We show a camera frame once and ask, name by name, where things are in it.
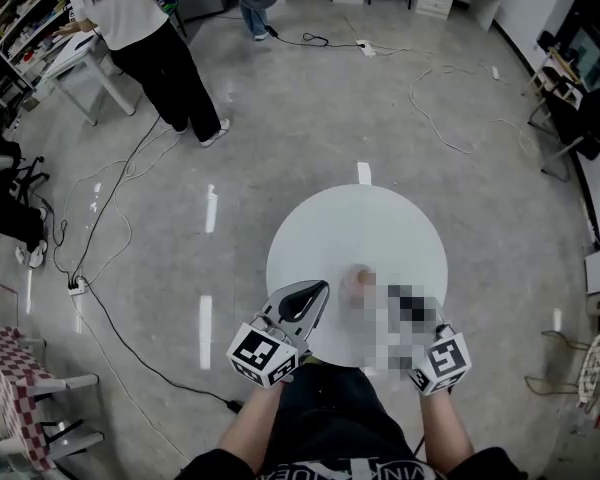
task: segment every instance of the red and white checkered cloth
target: red and white checkered cloth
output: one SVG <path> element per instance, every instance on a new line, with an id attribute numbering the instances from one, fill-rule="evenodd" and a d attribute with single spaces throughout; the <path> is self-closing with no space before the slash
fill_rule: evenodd
<path id="1" fill-rule="evenodd" d="M 0 408 L 9 436 L 19 439 L 33 467 L 44 471 L 55 465 L 47 459 L 49 447 L 29 387 L 54 377 L 18 345 L 19 336 L 17 329 L 0 327 Z"/>

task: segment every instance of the wall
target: wall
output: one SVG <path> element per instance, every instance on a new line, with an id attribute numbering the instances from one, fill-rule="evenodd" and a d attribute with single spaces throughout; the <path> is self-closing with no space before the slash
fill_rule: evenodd
<path id="1" fill-rule="evenodd" d="M 533 68 L 544 59 L 536 39 L 545 29 L 557 32 L 573 0 L 502 0 L 496 21 Z"/>

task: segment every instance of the gray concrete floor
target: gray concrete floor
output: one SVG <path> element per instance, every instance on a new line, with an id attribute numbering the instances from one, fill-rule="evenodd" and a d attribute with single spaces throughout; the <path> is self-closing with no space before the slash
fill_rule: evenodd
<path id="1" fill-rule="evenodd" d="M 254 43 L 240 21 L 219 18 L 206 20 L 189 38 L 219 113 L 232 119 L 231 133 L 203 150 L 189 132 L 151 171 L 120 189 L 119 206 L 133 238 L 98 277 L 96 293 L 124 338 L 154 368 L 177 382 L 243 398 L 249 386 L 230 371 L 224 353 L 240 322 L 266 298 L 265 264 L 274 233 L 307 197 L 356 183 L 356 163 L 367 162 L 373 183 L 417 204 L 444 243 L 449 263 L 444 309 L 465 333 L 474 363 L 453 398 L 476 448 L 503 446 L 521 468 L 538 474 L 565 400 L 532 395 L 523 375 L 546 368 L 540 330 L 552 327 L 554 308 L 562 310 L 567 333 L 587 332 L 585 226 L 577 187 L 541 174 L 541 160 L 523 152 L 518 133 L 507 125 L 489 124 L 482 145 L 465 155 L 442 144 L 409 102 L 411 82 L 433 69 L 416 85 L 415 98 L 446 140 L 470 148 L 481 139 L 485 120 L 502 118 L 544 148 L 547 138 L 526 125 L 535 103 L 521 96 L 528 76 L 497 32 L 485 33 L 460 10 L 447 22 L 417 16 L 400 0 L 359 7 L 290 0 L 270 13 L 270 21 L 287 40 L 301 41 L 303 32 L 311 32 L 334 44 L 350 43 L 356 36 L 343 15 L 361 38 L 433 54 L 400 52 L 369 60 L 352 49 L 300 48 L 273 39 Z M 445 65 L 464 71 L 445 74 L 450 69 Z M 491 65 L 506 83 L 491 79 Z M 126 75 L 116 81 L 130 98 L 140 98 L 140 87 Z M 90 80 L 73 89 L 92 103 L 94 90 Z M 76 180 L 125 159 L 156 118 L 144 97 L 132 117 L 108 95 L 95 105 L 99 122 L 91 127 L 54 93 L 17 130 L 26 156 L 46 157 L 51 181 L 40 192 L 59 214 Z M 151 136 L 164 129 L 159 122 Z M 145 149 L 137 172 L 176 139 L 169 131 Z M 99 210 L 120 169 L 117 164 L 75 189 L 66 242 L 57 255 L 64 267 L 75 267 L 96 216 L 90 205 Z M 206 234 L 210 184 L 219 197 L 218 214 L 215 232 Z M 84 275 L 92 278 L 127 238 L 124 220 L 110 206 Z M 93 297 L 78 297 L 120 381 L 179 452 L 174 450 L 123 391 L 77 316 L 65 277 L 48 260 L 28 286 L 14 246 L 0 237 L 0 282 L 20 294 L 21 327 L 47 340 L 51 371 L 94 372 L 101 380 L 61 400 L 106 435 L 88 454 L 68 460 L 68 467 L 80 478 L 171 479 L 187 459 L 214 446 L 232 414 L 142 367 Z M 213 297 L 209 370 L 200 367 L 203 294 Z M 0 324 L 15 324 L 13 304 L 0 289 Z M 414 388 L 409 381 L 372 380 L 415 447 L 422 425 Z"/>

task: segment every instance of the graphic t-shirt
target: graphic t-shirt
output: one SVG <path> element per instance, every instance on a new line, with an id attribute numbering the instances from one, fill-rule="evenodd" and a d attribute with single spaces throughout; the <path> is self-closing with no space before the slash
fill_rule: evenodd
<path id="1" fill-rule="evenodd" d="M 262 472 L 224 450 L 196 457 L 177 480 L 442 480 L 419 461 L 400 427 L 377 411 L 312 410 L 286 418 L 274 430 Z M 483 450 L 451 471 L 448 480 L 519 480 L 501 448 Z"/>

